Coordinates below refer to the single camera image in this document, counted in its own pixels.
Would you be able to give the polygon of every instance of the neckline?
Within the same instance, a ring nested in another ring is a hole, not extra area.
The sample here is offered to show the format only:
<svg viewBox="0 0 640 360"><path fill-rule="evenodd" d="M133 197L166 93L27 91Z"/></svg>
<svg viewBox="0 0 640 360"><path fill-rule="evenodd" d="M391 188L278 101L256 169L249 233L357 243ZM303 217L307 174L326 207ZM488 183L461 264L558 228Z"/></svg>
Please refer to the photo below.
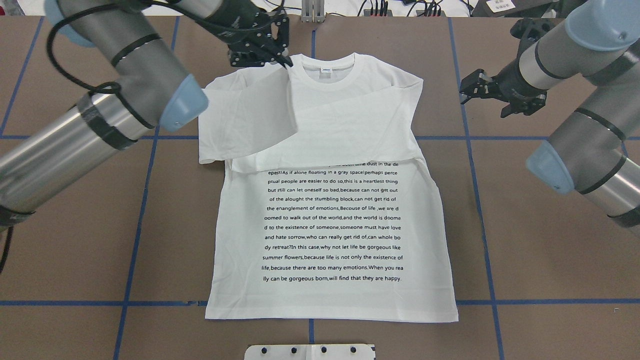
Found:
<svg viewBox="0 0 640 360"><path fill-rule="evenodd" d="M309 58L305 55L299 54L296 56L292 56L294 66L291 68L293 72L297 75L298 79L306 84L309 87L315 88L317 90L323 91L334 91L341 88L344 88L350 85L354 80L358 77L360 70L362 68L362 59L359 57L359 54L353 53L347 55L343 58L337 60L318 60ZM305 71L304 66L311 67L352 67L349 74L345 76L343 79L338 80L334 83L320 83L314 79L312 79L309 74Z"/></svg>

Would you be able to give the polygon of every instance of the white t-shirt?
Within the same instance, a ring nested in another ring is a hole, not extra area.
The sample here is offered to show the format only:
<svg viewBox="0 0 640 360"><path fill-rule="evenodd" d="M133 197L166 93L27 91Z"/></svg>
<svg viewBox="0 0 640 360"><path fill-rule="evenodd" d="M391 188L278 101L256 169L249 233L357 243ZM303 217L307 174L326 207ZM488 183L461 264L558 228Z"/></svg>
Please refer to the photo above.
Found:
<svg viewBox="0 0 640 360"><path fill-rule="evenodd" d="M292 61L205 89L200 162L226 160L206 317L457 321L410 129L422 80L361 54Z"/></svg>

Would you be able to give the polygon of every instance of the light blue cap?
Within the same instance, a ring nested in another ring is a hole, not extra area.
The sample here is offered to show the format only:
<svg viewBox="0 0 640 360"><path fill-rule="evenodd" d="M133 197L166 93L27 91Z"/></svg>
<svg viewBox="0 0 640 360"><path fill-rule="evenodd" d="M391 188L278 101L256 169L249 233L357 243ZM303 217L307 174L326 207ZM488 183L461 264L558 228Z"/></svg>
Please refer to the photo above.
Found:
<svg viewBox="0 0 640 360"><path fill-rule="evenodd" d="M571 174L569 174L560 155L546 140L529 156L527 168L557 193L565 195L575 188Z"/></svg>
<svg viewBox="0 0 640 360"><path fill-rule="evenodd" d="M51 23L51 25L55 25L62 21L65 16L62 15L62 11L60 10L60 6L58 6L57 0L45 0L44 2L44 10L47 14L47 20ZM65 35L71 40L74 44L83 46L83 47L95 47L93 42L90 42L85 37L80 35L76 30L74 30L71 25L63 26L59 33Z"/></svg>
<svg viewBox="0 0 640 360"><path fill-rule="evenodd" d="M189 74L175 91L160 117L160 126L176 131L192 121L209 106L209 100L200 85Z"/></svg>
<svg viewBox="0 0 640 360"><path fill-rule="evenodd" d="M640 38L639 0L589 0L564 23L569 37L596 51L617 51Z"/></svg>

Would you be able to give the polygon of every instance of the gray robot arm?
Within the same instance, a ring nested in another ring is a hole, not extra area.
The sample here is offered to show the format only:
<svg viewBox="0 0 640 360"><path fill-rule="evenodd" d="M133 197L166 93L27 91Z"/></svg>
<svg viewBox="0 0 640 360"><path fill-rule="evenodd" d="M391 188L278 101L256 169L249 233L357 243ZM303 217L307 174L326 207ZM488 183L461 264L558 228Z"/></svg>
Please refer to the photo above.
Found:
<svg viewBox="0 0 640 360"><path fill-rule="evenodd" d="M95 46L120 77L90 86L66 114L0 158L0 231L25 221L55 196L156 126L175 131L204 111L207 98L194 77L141 14L157 1L47 0L47 17L72 41ZM233 66L267 61L291 65L285 55L284 10L266 13L250 0L163 3L184 12L229 46ZM271 25L278 26L278 38Z"/></svg>
<svg viewBox="0 0 640 360"><path fill-rule="evenodd" d="M527 168L559 193L576 190L640 236L640 167L618 151L640 126L640 1L590 0L500 74L479 69L461 82L467 98L509 102L530 115L546 90L582 74L594 93L541 144Z"/></svg>

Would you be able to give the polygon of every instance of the brown table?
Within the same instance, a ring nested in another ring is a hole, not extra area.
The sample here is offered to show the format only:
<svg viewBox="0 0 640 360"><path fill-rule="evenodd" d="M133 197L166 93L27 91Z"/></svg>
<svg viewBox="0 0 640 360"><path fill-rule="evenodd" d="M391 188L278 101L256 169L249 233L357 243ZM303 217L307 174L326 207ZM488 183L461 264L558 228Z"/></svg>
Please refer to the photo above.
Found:
<svg viewBox="0 0 640 360"><path fill-rule="evenodd" d="M233 71L187 19L154 17L202 86ZM577 193L557 195L528 155L593 90L565 81L531 117L458 104L458 78L497 73L515 19L292 17L292 53L374 55L424 79L413 130L440 187L460 322L204 320L223 165L199 165L196 122L151 132L16 227L0 276L0 359L242 359L252 344L373 343L378 359L637 359L640 241ZM0 153L84 90L46 60L50 25L0 17ZM115 72L64 38L56 54L98 84ZM640 159L640 142L626 144Z"/></svg>

